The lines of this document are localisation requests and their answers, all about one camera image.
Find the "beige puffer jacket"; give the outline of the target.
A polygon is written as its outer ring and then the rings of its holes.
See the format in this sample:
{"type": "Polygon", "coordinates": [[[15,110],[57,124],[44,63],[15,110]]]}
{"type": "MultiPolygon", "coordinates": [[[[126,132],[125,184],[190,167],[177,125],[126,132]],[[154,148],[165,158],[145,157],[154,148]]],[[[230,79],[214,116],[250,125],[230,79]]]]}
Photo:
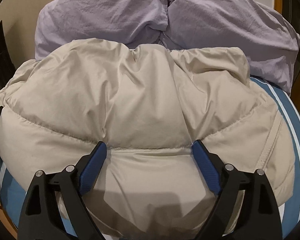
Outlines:
{"type": "Polygon", "coordinates": [[[215,203],[191,154],[265,171],[276,201],[293,194],[295,154],[274,99],[239,48],[76,40],[24,62],[0,91],[0,156],[27,189],[95,145],[108,156],[84,202],[105,234],[192,239],[215,203]]]}

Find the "right lavender pillow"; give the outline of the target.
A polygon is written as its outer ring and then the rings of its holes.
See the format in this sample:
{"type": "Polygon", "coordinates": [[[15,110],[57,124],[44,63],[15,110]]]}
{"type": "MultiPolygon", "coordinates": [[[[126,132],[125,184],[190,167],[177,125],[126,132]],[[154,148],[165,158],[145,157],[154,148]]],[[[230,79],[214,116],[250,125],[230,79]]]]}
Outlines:
{"type": "Polygon", "coordinates": [[[252,76],[291,92],[300,35],[277,11],[255,0],[167,0],[168,49],[238,47],[252,76]]]}

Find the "lavender pillow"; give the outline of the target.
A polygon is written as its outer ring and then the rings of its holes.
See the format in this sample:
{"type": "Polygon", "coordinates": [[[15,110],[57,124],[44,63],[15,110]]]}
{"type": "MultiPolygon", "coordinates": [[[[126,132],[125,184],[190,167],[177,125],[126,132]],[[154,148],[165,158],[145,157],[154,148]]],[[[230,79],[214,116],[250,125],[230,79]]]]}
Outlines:
{"type": "Polygon", "coordinates": [[[38,15],[35,58],[73,40],[99,38],[136,48],[158,43],[168,26],[167,0],[54,0],[38,15]]]}
{"type": "Polygon", "coordinates": [[[300,35],[277,11],[255,0],[167,0],[168,49],[238,47],[252,76],[291,92],[300,35]]]}

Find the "left lavender pillow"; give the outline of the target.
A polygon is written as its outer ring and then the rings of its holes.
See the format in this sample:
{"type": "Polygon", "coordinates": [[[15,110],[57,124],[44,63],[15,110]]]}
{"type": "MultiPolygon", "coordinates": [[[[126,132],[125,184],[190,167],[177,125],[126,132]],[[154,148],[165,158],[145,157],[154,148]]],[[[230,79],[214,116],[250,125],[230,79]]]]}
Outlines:
{"type": "Polygon", "coordinates": [[[158,43],[168,26],[167,0],[54,0],[38,15],[35,58],[73,40],[99,38],[136,48],[158,43]]]}

